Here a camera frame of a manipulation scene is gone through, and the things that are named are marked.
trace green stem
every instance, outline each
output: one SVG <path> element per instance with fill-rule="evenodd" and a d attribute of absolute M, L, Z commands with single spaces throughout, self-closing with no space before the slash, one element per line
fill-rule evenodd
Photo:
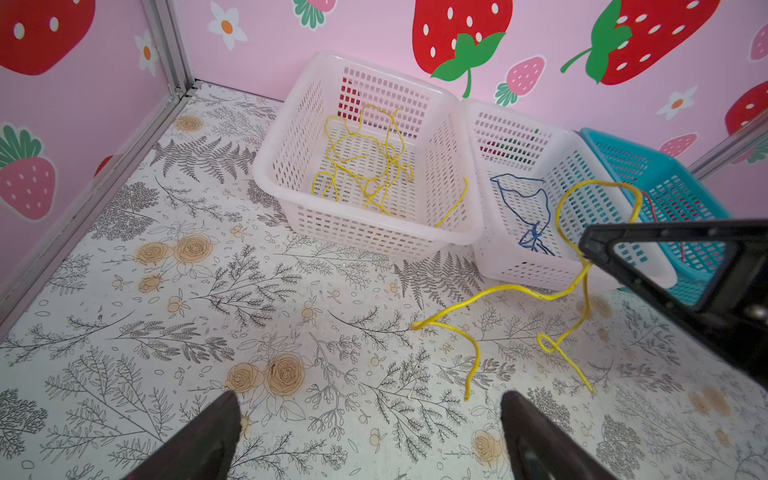
<path fill-rule="evenodd" d="M 580 53 L 579 55 L 576 55 L 576 56 L 575 56 L 575 57 L 573 57 L 571 60 L 568 60 L 568 61 L 565 63 L 565 65 L 563 65 L 563 66 L 562 66 L 562 68 L 560 69 L 560 72 L 561 72 L 561 73 L 565 73 L 565 71 L 566 71 L 566 70 L 568 70 L 568 67 L 570 67 L 570 66 L 571 66 L 571 65 L 572 65 L 572 64 L 573 64 L 575 61 L 577 61 L 579 58 L 581 58 L 581 57 L 583 57 L 584 55 L 586 55 L 587 53 L 589 53 L 591 50 L 592 50 L 592 47 L 590 47 L 590 48 L 587 48 L 586 50 L 584 50 L 584 51 L 583 51 L 582 53 Z"/>
<path fill-rule="evenodd" d="M 472 90 L 472 69 L 467 68 L 467 89 L 464 90 L 462 97 L 469 98 L 469 91 Z"/>

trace yellow string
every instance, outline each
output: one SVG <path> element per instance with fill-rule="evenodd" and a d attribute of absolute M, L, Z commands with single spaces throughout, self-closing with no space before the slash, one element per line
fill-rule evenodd
<path fill-rule="evenodd" d="M 576 253 L 578 254 L 579 260 L 581 261 L 581 272 L 576 276 L 576 279 L 573 281 L 573 283 L 562 292 L 552 293 L 551 295 L 545 295 L 543 293 L 535 292 L 529 288 L 526 288 L 521 285 L 498 285 L 498 286 L 492 286 L 491 288 L 485 289 L 478 293 L 477 295 L 474 295 L 469 300 L 466 300 L 464 302 L 456 303 L 455 305 L 451 305 L 450 307 L 446 308 L 440 313 L 436 313 L 433 316 L 430 316 L 428 319 L 425 319 L 421 322 L 414 322 L 411 323 L 411 330 L 419 330 L 426 326 L 439 326 L 442 328 L 447 328 L 449 330 L 452 330 L 454 332 L 459 333 L 460 335 L 464 336 L 466 339 L 469 339 L 469 341 L 472 342 L 472 345 L 475 347 L 475 364 L 472 367 L 472 369 L 469 371 L 469 374 L 467 375 L 467 380 L 465 383 L 465 394 L 464 394 L 464 400 L 469 400 L 470 395 L 470 388 L 472 386 L 472 378 L 475 376 L 475 374 L 478 371 L 478 368 L 480 366 L 480 345 L 473 339 L 469 334 L 464 333 L 460 329 L 457 329 L 454 326 L 447 325 L 445 323 L 439 323 L 437 320 L 441 319 L 442 317 L 448 315 L 451 312 L 454 312 L 458 309 L 464 308 L 467 305 L 471 305 L 472 303 L 480 300 L 482 297 L 486 295 L 490 295 L 491 293 L 501 292 L 504 290 L 515 290 L 518 292 L 525 293 L 527 295 L 530 295 L 536 299 L 539 300 L 557 300 L 559 298 L 562 298 L 564 296 L 567 296 L 571 294 L 574 290 L 576 290 L 576 287 L 579 283 L 584 283 L 584 312 L 581 314 L 581 318 L 579 319 L 578 323 L 571 327 L 567 332 L 560 335 L 557 339 L 557 341 L 553 341 L 549 336 L 547 336 L 544 333 L 539 333 L 536 336 L 536 340 L 538 341 L 538 345 L 541 347 L 542 350 L 544 350 L 547 353 L 557 352 L 559 353 L 563 359 L 573 367 L 573 369 L 578 373 L 579 377 L 581 378 L 581 381 L 584 382 L 584 384 L 587 386 L 590 392 L 593 392 L 594 389 L 592 388 L 592 385 L 587 380 L 587 377 L 584 376 L 584 373 L 581 372 L 581 369 L 578 368 L 578 366 L 568 358 L 568 356 L 563 352 L 563 350 L 560 348 L 560 344 L 568 338 L 573 332 L 578 329 L 579 326 L 587 319 L 589 316 L 589 295 L 587 291 L 587 273 L 589 272 L 589 269 L 592 268 L 593 263 L 586 258 L 584 258 L 584 254 L 581 252 L 581 250 L 578 249 L 575 243 L 571 242 L 568 237 L 565 235 L 565 232 L 563 232 L 562 227 L 560 226 L 560 212 L 562 211 L 563 205 L 565 205 L 565 201 L 570 197 L 577 189 L 584 187 L 586 185 L 601 185 L 602 187 L 617 187 L 617 188 L 626 188 L 629 191 L 631 191 L 634 194 L 634 207 L 632 209 L 632 214 L 629 218 L 629 223 L 633 223 L 637 221 L 637 218 L 640 216 L 640 211 L 643 207 L 643 193 L 640 191 L 637 187 L 630 184 L 625 184 L 621 182 L 603 182 L 602 180 L 585 180 L 583 182 L 580 182 L 578 184 L 575 184 L 573 187 L 571 187 L 567 192 L 565 192 L 565 195 L 560 199 L 560 203 L 558 204 L 558 209 L 554 212 L 554 224 L 558 228 L 558 233 L 560 234 L 560 237 L 562 237 L 565 242 L 571 246 L 574 250 L 576 250 Z M 549 342 L 551 346 L 545 346 L 544 340 Z"/>
<path fill-rule="evenodd" d="M 386 132 L 386 136 L 385 136 L 383 144 L 376 137 L 372 137 L 370 135 L 364 135 L 364 134 L 360 133 L 360 131 L 362 130 L 362 118 L 363 118 L 363 115 L 365 114 L 365 112 L 366 112 L 366 110 L 368 108 L 373 108 L 373 109 L 379 111 L 380 113 L 386 115 L 387 117 L 389 117 L 389 126 L 387 127 L 387 132 Z M 338 202 L 339 201 L 339 189 L 336 186 L 336 175 L 338 175 L 339 171 L 342 171 L 342 172 L 348 174 L 351 178 L 353 178 L 355 180 L 355 182 L 357 183 L 357 186 L 362 191 L 363 196 L 365 196 L 365 198 L 368 200 L 362 206 L 362 208 L 367 208 L 370 204 L 373 204 L 375 207 L 379 208 L 379 212 L 381 212 L 383 214 L 390 215 L 390 213 L 387 211 L 387 209 L 384 208 L 384 202 L 386 201 L 386 197 L 389 194 L 389 188 L 393 184 L 395 184 L 395 182 L 400 178 L 400 171 L 407 169 L 406 172 L 408 172 L 408 171 L 410 172 L 410 176 L 409 176 L 408 180 L 409 181 L 414 181 L 414 179 L 415 179 L 415 175 L 414 175 L 414 172 L 413 172 L 413 167 L 411 165 L 409 165 L 409 164 L 400 164 L 400 157 L 402 156 L 402 154 L 406 150 L 406 142 L 403 139 L 402 132 L 400 131 L 400 128 L 397 125 L 397 121 L 395 120 L 395 116 L 397 115 L 397 112 L 399 110 L 400 109 L 398 108 L 397 110 L 394 111 L 393 114 L 390 114 L 387 111 L 384 111 L 383 109 L 381 109 L 379 107 L 376 107 L 375 105 L 368 104 L 368 105 L 364 106 L 362 108 L 362 110 L 360 111 L 359 125 L 357 127 L 357 130 L 355 130 L 355 131 L 351 131 L 349 129 L 349 122 L 347 121 L 346 118 L 342 118 L 342 117 L 339 117 L 339 116 L 328 117 L 326 119 L 325 131 L 326 131 L 326 136 L 328 137 L 329 141 L 331 142 L 331 146 L 326 149 L 326 159 L 333 165 L 333 173 L 331 174 L 328 171 L 321 171 L 321 172 L 318 172 L 315 175 L 315 178 L 314 178 L 314 180 L 312 182 L 312 192 L 313 192 L 313 194 L 314 194 L 314 191 L 315 191 L 315 186 L 316 186 L 316 183 L 317 183 L 317 179 L 321 175 L 327 175 L 327 176 L 329 176 L 331 178 L 331 183 L 328 184 L 325 187 L 325 189 L 320 194 L 320 196 L 321 197 L 325 197 L 326 192 L 328 191 L 328 189 L 331 188 L 331 186 L 333 186 L 334 193 L 336 194 L 336 201 Z M 334 118 L 338 118 L 340 120 L 344 120 L 344 126 L 345 126 L 346 131 L 347 131 L 347 134 L 343 135 L 337 141 L 333 141 L 333 138 L 331 137 L 330 133 L 328 132 L 328 123 L 332 119 L 334 119 Z M 400 151 L 398 151 L 397 148 L 394 145 L 389 144 L 389 134 L 392 132 L 392 126 L 393 125 L 395 127 L 395 130 L 397 131 L 397 134 L 398 134 L 399 138 L 400 138 L 400 143 L 401 143 Z M 347 158 L 347 159 L 342 159 L 341 158 L 341 155 L 339 155 L 339 152 L 336 150 L 336 146 L 339 145 L 345 139 L 350 138 L 350 137 L 367 138 L 367 139 L 370 139 L 370 140 L 373 140 L 373 141 L 376 142 L 376 148 L 379 150 L 379 153 L 381 155 L 383 155 L 384 158 L 387 159 L 387 165 L 386 165 L 386 168 L 385 168 L 385 170 L 384 170 L 384 172 L 382 174 L 380 174 L 378 177 L 364 177 L 362 175 L 358 175 L 358 174 L 353 173 L 349 168 L 346 168 L 343 165 L 341 165 L 341 164 L 346 164 L 347 162 L 350 162 L 350 161 L 355 160 L 357 158 L 367 157 L 367 155 L 358 155 L 357 157 L 352 157 L 352 158 Z M 333 155 L 335 156 L 335 158 L 331 158 L 331 154 L 330 154 L 331 152 L 333 152 Z M 395 178 L 393 180 L 390 180 L 390 170 L 391 170 L 392 167 L 396 168 L 396 175 L 395 175 Z M 368 193 L 368 187 L 369 187 L 369 185 L 371 183 L 375 184 L 376 189 L 373 191 L 373 193 L 369 194 Z M 376 202 L 375 198 L 379 195 L 379 192 L 381 192 L 382 189 L 384 190 L 384 194 L 382 196 L 381 203 L 379 203 L 379 202 Z"/>
<path fill-rule="evenodd" d="M 456 202 L 454 206 L 451 207 L 451 210 L 448 210 L 448 213 L 446 213 L 445 216 L 442 218 L 442 220 L 440 220 L 440 223 L 435 225 L 435 228 L 441 226 L 442 223 L 445 222 L 448 219 L 448 217 L 451 216 L 453 211 L 456 210 L 456 207 L 458 207 L 458 205 L 462 202 L 462 200 L 464 200 L 464 196 L 467 194 L 468 188 L 469 188 L 469 182 L 467 181 L 467 177 L 464 177 L 464 191 L 462 192 L 462 195 L 458 198 L 458 202 Z"/>

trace basket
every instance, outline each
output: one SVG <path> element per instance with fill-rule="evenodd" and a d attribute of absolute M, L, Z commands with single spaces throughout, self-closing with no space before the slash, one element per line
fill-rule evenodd
<path fill-rule="evenodd" d="M 330 146 L 326 119 L 344 117 L 354 130 L 366 104 L 390 114 L 397 110 L 397 125 L 406 143 L 401 161 L 415 172 L 414 181 L 402 175 L 389 188 L 385 207 L 391 216 L 373 205 L 364 208 L 366 197 L 344 173 L 336 176 L 338 202 L 333 189 L 326 198 L 320 196 L 330 182 L 326 175 L 319 177 L 313 192 L 315 175 L 333 172 L 325 154 Z M 482 234 L 480 195 L 460 108 L 458 99 L 442 88 L 388 68 L 320 52 L 306 66 L 272 123 L 254 160 L 253 175 L 259 187 L 277 198 L 297 233 L 423 260 L 448 243 L 469 245 Z M 388 117 L 373 109 L 365 112 L 361 134 L 383 141 L 388 129 Z M 343 121 L 329 122 L 329 133 L 334 141 L 346 134 Z M 400 147 L 394 133 L 389 143 Z M 351 137 L 338 150 L 341 158 L 367 155 L 346 164 L 356 174 L 375 177 L 386 168 L 374 141 Z M 463 201 L 435 228 L 457 204 L 465 178 L 469 188 Z"/>
<path fill-rule="evenodd" d="M 622 140 L 589 128 L 581 136 L 617 181 L 633 184 L 654 203 L 660 222 L 725 220 L 728 212 L 677 160 L 652 148 Z M 643 203 L 642 221 L 653 221 L 650 206 Z M 669 291 L 681 302 L 699 300 L 720 263 L 723 243 L 685 243 L 685 261 L 680 243 L 659 243 L 677 271 L 677 284 Z"/>
<path fill-rule="evenodd" d="M 554 210 L 575 184 L 592 178 L 612 181 L 611 176 L 572 131 L 481 101 L 465 100 L 462 108 L 482 192 L 485 229 L 474 244 L 480 272 L 510 283 L 564 290 L 581 272 L 581 263 L 576 252 L 560 238 L 554 226 Z M 538 189 L 545 191 L 548 200 L 543 194 L 535 194 Z M 517 190 L 520 194 L 507 195 L 502 190 Z M 550 223 L 539 233 L 552 254 L 521 246 L 519 242 L 531 229 L 530 223 L 535 219 L 544 223 L 548 209 Z M 631 210 L 619 189 L 591 185 L 569 197 L 561 212 L 561 225 L 568 238 L 578 243 L 587 225 L 625 223 Z M 619 243 L 616 249 L 656 283 L 664 287 L 675 284 L 674 269 L 658 245 Z M 588 279 L 594 291 L 620 286 L 597 267 L 590 270 Z"/>

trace screw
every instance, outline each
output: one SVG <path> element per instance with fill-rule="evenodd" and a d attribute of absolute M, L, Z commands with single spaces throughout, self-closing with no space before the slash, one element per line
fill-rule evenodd
<path fill-rule="evenodd" d="M 766 308 L 764 305 L 753 303 L 752 305 L 746 306 L 744 309 L 744 315 L 753 320 L 768 320 L 768 308 Z"/>

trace white floral surface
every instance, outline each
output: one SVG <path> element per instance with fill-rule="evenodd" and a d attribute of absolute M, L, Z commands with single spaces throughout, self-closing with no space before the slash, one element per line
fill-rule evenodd
<path fill-rule="evenodd" d="M 0 343 L 4 478 L 121 478 L 225 389 L 232 478 L 511 478 L 523 392 L 619 478 L 768 478 L 768 396 L 626 293 L 487 297 L 471 249 L 418 263 L 292 233 L 248 169 L 280 104 L 204 84 Z"/>

